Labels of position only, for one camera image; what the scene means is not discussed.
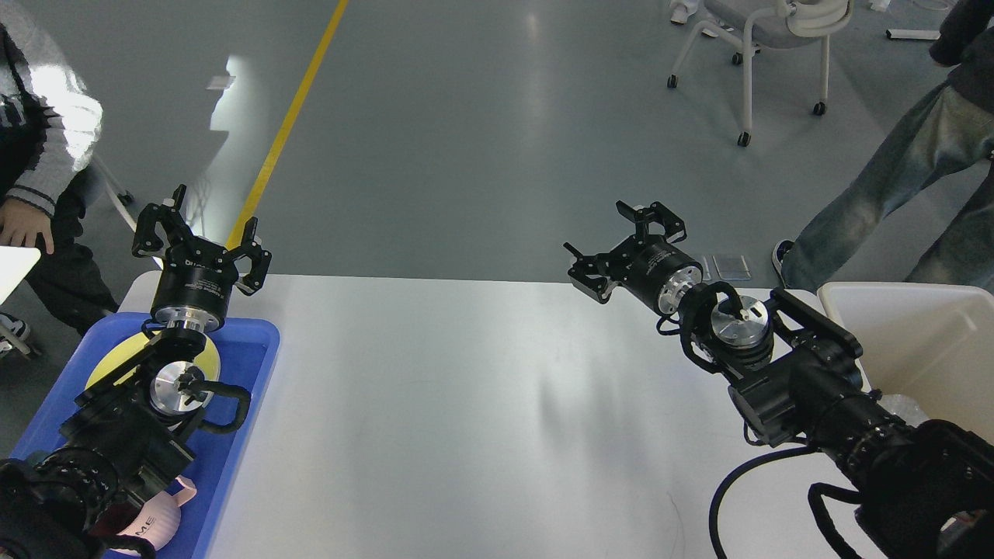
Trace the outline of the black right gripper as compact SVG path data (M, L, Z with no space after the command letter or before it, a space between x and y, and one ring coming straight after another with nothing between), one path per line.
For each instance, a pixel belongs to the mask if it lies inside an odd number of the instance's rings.
M686 238L684 220L660 202L635 208L618 200L615 206L634 224L635 233L621 252L616 247L583 255L574 245L562 244L574 258L567 271L572 285L598 304L606 304L612 290L623 286L657 315L675 314L685 294L704 282L699 262L672 245ZM662 227L662 237L650 237L650 224Z

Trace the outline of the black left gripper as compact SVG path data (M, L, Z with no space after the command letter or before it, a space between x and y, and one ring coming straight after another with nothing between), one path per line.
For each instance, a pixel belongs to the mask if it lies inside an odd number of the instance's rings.
M271 252L256 240L259 219L252 217L245 222L237 247L206 264L194 261L195 234L181 212L186 193L187 186L179 185L170 198L148 204L139 213L131 252L134 257L163 261L151 304L153 321L166 327L216 332L226 323L233 287L245 296L262 289ZM251 262L245 275L237 268L242 259Z

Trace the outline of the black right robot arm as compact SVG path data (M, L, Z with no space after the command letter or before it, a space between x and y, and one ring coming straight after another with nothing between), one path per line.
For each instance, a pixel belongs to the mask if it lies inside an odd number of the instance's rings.
M707 513L711 548L725 549L718 514L728 489L773 461L824 453L850 488L816 482L807 491L815 524L841 558L845 541L826 499L854 505L855 520L888 558L992 556L992 446L954 422L912 427L866 391L856 337L785 289L766 300L730 283L707 282L703 266L677 248L684 220L660 202L617 202L634 232L609 252L571 252L569 279L600 304L615 287L658 316L657 332L677 336L683 353L728 382L743 439L771 452L736 467L718 485Z

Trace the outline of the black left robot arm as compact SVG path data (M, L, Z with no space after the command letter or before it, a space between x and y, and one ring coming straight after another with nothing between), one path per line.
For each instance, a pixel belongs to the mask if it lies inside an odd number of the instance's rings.
M127 534L121 513L142 509L183 473L195 432L231 434L248 417L249 390L210 379L195 358L226 322L233 289L262 289L271 254L255 238L256 218L235 248L196 236L181 214L186 191L178 186L137 219L135 257L164 262L138 350L77 396L61 448L38 464L2 461L7 557L155 557L148 536Z

